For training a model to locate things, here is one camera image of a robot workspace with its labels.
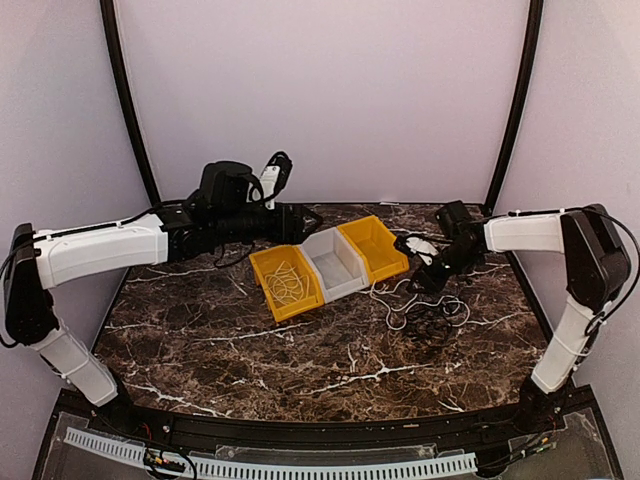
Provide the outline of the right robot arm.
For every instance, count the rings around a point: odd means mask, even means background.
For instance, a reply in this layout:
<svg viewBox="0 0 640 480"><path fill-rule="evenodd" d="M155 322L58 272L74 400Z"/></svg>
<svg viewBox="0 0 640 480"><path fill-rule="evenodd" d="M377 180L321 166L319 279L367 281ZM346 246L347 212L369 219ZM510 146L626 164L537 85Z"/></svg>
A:
<svg viewBox="0 0 640 480"><path fill-rule="evenodd" d="M483 219L460 201L436 212L443 247L424 234L395 240L399 252L420 260L409 291L435 294L489 253L534 252L563 264L566 301L547 347L523 381L510 424L521 434L542 429L561 407L567 382L589 356L601 327L639 281L639 262L622 236L629 232L601 204L539 211L516 210Z"/></svg>

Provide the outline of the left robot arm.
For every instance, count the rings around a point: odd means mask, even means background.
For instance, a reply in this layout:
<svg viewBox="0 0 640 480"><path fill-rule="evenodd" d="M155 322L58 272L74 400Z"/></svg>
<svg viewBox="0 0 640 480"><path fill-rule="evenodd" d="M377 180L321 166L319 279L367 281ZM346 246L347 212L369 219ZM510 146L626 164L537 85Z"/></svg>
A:
<svg viewBox="0 0 640 480"><path fill-rule="evenodd" d="M1 267L6 348L36 351L96 408L120 436L141 427L125 387L64 325L51 289L66 282L137 265L158 265L212 254L230 243L296 245L323 222L301 204L277 197L292 170L275 153L260 175L246 164L207 164L199 187L184 200L160 202L133 217L68 230L19 225Z"/></svg>

